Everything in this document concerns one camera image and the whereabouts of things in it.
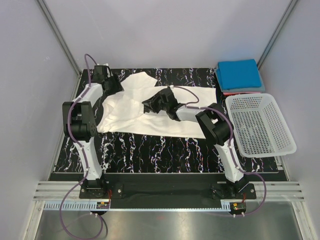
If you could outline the white t-shirt with print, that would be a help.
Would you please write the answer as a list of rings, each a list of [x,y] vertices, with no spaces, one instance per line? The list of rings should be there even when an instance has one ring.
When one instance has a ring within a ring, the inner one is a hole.
[[[150,136],[198,138],[205,136],[198,123],[175,121],[161,111],[144,113],[142,102],[163,89],[146,72],[129,75],[121,82],[123,91],[108,96],[102,103],[99,133],[120,132]]]

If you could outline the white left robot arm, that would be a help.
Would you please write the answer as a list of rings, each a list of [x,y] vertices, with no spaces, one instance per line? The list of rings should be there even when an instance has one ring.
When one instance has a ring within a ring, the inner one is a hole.
[[[79,96],[62,104],[63,131],[73,141],[83,167],[83,179],[79,182],[81,190],[91,192],[97,198],[108,193],[108,186],[95,149],[97,124],[93,106],[101,97],[123,90],[118,77],[112,75],[100,82],[88,83]]]

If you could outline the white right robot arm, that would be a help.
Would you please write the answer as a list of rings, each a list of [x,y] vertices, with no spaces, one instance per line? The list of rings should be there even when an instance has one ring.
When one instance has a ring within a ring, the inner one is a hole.
[[[180,103],[170,87],[164,88],[142,102],[145,113],[166,112],[170,119],[178,122],[189,121],[199,124],[209,144],[215,147],[224,167],[227,192],[232,198],[239,198],[245,192],[249,181],[240,165],[235,144],[234,127],[223,113],[220,105],[192,106],[200,101]]]

